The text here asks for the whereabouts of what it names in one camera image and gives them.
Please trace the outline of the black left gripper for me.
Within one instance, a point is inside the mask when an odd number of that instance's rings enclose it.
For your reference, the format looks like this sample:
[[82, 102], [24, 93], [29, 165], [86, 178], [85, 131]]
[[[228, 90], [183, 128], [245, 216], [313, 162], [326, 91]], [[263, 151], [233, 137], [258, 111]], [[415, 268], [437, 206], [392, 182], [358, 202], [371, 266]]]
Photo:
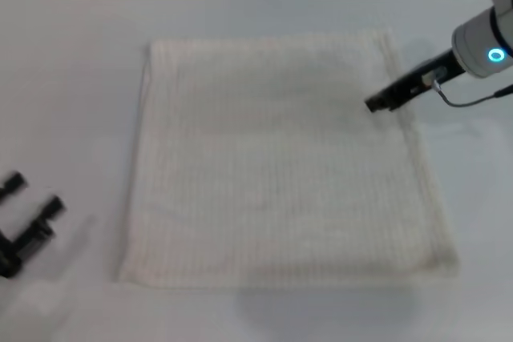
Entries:
[[[16, 194], [26, 187], [26, 180], [20, 172], [14, 172], [1, 182], [1, 199]], [[31, 224], [15, 239], [9, 240], [1, 234], [1, 277], [13, 278], [30, 258], [41, 251], [54, 234], [49, 222], [54, 221], [66, 210], [58, 196], [52, 196], [43, 204]]]

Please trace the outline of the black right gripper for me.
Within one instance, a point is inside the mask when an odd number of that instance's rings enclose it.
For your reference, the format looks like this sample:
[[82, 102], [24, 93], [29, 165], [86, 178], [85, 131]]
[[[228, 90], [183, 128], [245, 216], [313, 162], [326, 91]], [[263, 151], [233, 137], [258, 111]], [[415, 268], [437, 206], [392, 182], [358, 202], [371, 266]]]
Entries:
[[387, 88], [386, 95], [379, 93], [367, 98], [365, 105], [370, 112], [397, 110], [429, 91], [434, 82], [442, 85], [464, 72], [453, 51], [446, 50], [394, 81]]

